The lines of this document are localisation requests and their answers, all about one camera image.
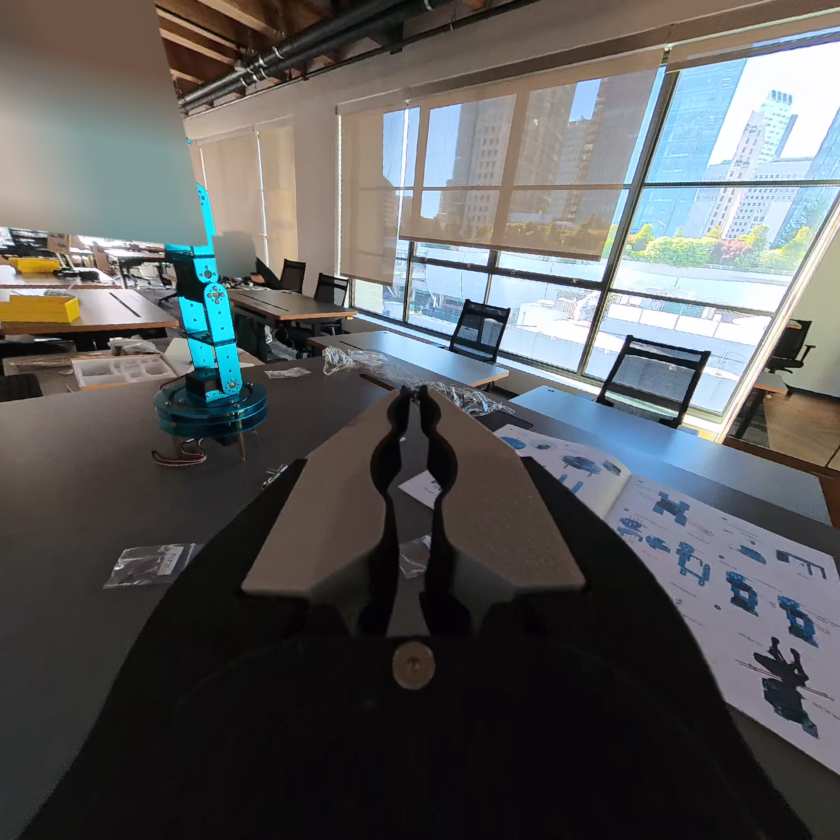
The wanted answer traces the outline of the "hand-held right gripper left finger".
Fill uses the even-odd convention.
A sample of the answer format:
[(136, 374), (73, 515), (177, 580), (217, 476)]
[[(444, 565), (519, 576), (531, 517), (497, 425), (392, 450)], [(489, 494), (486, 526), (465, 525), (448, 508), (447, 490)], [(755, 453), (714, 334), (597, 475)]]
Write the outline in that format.
[(242, 591), (334, 607), (354, 635), (383, 636), (399, 571), (389, 487), (402, 468), (412, 392), (388, 392), (302, 467)]

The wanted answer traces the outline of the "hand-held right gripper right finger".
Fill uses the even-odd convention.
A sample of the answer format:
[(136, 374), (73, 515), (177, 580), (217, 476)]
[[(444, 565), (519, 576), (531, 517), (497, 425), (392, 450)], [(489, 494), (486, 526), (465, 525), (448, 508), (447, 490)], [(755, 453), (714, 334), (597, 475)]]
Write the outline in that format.
[(428, 632), (469, 636), (492, 606), (580, 592), (585, 577), (516, 450), (440, 392), (416, 392), (437, 482), (424, 588)]

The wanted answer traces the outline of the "light grey desk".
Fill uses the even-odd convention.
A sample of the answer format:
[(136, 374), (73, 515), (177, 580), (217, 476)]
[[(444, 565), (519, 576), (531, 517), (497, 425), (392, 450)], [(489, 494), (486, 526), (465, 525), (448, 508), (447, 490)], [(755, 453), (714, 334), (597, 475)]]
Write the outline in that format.
[(609, 407), (588, 395), (571, 394), (543, 385), (510, 400), (514, 406), (550, 417), (615, 443), (634, 448), (712, 444), (687, 428), (672, 428), (655, 420)]
[(407, 362), (463, 385), (488, 385), (509, 376), (509, 371), (498, 364), (474, 360), (436, 344), (387, 330), (352, 332), (336, 336), (323, 334), (310, 337), (308, 343), (319, 350), (338, 347), (345, 351), (381, 352), (395, 360)]

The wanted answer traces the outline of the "wood-edged grey desk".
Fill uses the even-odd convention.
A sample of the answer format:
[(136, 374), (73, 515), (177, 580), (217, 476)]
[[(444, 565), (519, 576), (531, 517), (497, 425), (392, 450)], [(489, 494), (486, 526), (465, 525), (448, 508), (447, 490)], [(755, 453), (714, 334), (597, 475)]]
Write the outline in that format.
[(179, 324), (176, 317), (148, 302), (135, 290), (3, 289), (1, 295), (2, 301), (20, 295), (48, 299), (75, 297), (80, 304), (79, 318), (69, 323), (2, 320), (3, 339), (20, 340), (23, 336), (32, 336), (68, 340), (79, 351), (104, 350), (110, 338), (147, 333), (152, 338), (161, 338), (166, 329), (177, 328)]
[(231, 289), (227, 296), (232, 309), (244, 317), (273, 329), (283, 322), (312, 322), (315, 336), (322, 335), (323, 321), (341, 321), (359, 315), (355, 309), (317, 301), (293, 291)]

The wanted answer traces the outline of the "dark grey desk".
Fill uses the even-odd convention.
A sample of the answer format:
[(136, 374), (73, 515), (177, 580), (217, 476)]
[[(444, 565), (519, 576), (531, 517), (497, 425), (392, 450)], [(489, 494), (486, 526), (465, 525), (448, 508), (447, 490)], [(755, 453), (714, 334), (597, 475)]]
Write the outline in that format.
[[(269, 469), (308, 455), (378, 402), (357, 374), (264, 382), (268, 417), (246, 444), (208, 446), (191, 468), (158, 428), (156, 383), (2, 404), (2, 838), (15, 838), (88, 734), (114, 671), (163, 586), (104, 591), (120, 553), (207, 543)], [(539, 434), (616, 455), (632, 471), (838, 559), (815, 477), (716, 444), (634, 448), (528, 408)]]

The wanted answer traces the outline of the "wood-topped side desk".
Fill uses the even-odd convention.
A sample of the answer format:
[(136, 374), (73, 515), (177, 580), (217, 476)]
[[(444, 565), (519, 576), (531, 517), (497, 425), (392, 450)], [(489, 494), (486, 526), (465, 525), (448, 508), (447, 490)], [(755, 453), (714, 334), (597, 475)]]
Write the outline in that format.
[(745, 398), (739, 413), (729, 429), (728, 436), (743, 439), (751, 427), (753, 420), (762, 409), (768, 396), (783, 395), (789, 392), (787, 384), (775, 373), (764, 372), (752, 386), (750, 394)]

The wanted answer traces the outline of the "small white paper card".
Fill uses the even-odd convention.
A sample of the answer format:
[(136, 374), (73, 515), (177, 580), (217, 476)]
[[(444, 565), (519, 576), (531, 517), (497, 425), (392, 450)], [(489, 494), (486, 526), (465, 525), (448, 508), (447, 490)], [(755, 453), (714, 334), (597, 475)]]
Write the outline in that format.
[(437, 499), (447, 491), (428, 469), (405, 480), (398, 489), (430, 510), (434, 509)]

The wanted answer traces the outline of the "crumpled clear plastic wrap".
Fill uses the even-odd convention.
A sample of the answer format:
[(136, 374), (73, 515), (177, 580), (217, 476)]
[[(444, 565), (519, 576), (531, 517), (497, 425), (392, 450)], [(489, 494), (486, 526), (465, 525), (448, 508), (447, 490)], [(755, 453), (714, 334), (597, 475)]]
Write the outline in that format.
[(415, 371), (407, 362), (391, 360), (384, 353), (327, 348), (322, 357), (325, 375), (353, 372), (388, 391), (407, 388), (412, 394), (425, 386), (473, 417), (486, 417), (493, 413), (512, 417), (515, 414), (514, 408), (502, 405), (477, 386), (450, 380), (436, 372)]

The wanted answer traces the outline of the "scattered clear parts bags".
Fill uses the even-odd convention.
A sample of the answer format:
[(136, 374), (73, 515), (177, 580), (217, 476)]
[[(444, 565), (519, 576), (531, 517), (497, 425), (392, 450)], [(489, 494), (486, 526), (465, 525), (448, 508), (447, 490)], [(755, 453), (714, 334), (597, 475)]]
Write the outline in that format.
[[(428, 377), (415, 374), (400, 364), (368, 365), (352, 369), (352, 372), (367, 375), (383, 387), (406, 385), (417, 389), (430, 382)], [(425, 567), (411, 557), (410, 552), (416, 550), (419, 552), (417, 558), (427, 560), (430, 541), (430, 536), (426, 535), (400, 547), (400, 569), (408, 580), (425, 572)], [(184, 570), (201, 548), (198, 543), (181, 542), (125, 549), (117, 558), (103, 588), (107, 590), (121, 586), (169, 583)]]

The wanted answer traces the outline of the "printed instruction booklet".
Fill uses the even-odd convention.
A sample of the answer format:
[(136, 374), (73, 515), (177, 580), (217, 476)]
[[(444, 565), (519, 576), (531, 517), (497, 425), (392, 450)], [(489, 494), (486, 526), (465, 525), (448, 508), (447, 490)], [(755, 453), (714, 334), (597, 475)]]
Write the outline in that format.
[(839, 771), (833, 557), (636, 476), (599, 449), (510, 424), (495, 435), (540, 463), (645, 563), (730, 706)]

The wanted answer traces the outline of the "white foam tray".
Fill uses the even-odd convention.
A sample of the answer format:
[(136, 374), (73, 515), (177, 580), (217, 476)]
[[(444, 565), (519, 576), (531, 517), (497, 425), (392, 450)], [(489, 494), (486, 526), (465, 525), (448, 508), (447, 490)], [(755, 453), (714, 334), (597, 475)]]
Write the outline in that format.
[(71, 367), (81, 390), (176, 379), (173, 369), (156, 354), (77, 358)]

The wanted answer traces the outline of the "beige roller blind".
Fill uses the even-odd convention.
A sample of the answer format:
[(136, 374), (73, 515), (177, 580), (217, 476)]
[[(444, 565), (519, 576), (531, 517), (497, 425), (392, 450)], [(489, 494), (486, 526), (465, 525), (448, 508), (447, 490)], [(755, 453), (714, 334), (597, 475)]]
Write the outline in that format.
[(266, 226), (255, 133), (202, 143), (206, 191), (213, 211), (216, 235), (248, 234), (256, 256), (266, 257)]
[(266, 216), (268, 265), (298, 259), (295, 144), (290, 125), (258, 132)]
[(400, 238), (599, 260), (662, 53), (409, 101)]
[(340, 117), (339, 269), (389, 287), (404, 192), (407, 110)]

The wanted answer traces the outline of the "large glass window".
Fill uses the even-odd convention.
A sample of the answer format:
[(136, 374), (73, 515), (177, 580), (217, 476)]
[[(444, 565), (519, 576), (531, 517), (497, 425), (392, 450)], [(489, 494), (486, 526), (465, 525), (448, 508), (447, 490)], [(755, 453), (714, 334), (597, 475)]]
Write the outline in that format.
[(374, 311), (509, 308), (503, 359), (589, 382), (629, 334), (708, 350), (692, 406), (724, 414), (838, 202), (838, 31), (661, 60), (599, 260), (399, 238)]

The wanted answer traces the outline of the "black ceiling pipe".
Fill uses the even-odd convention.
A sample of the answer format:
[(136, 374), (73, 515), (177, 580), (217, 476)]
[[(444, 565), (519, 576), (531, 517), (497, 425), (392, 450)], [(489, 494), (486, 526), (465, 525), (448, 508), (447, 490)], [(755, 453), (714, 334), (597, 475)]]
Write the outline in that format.
[(179, 98), (178, 107), (187, 111), (231, 93), (247, 91), (261, 81), (279, 78), (295, 65), (351, 45), (381, 29), (402, 24), (446, 5), (446, 1), (369, 1), (325, 19), (273, 45), (240, 68)]

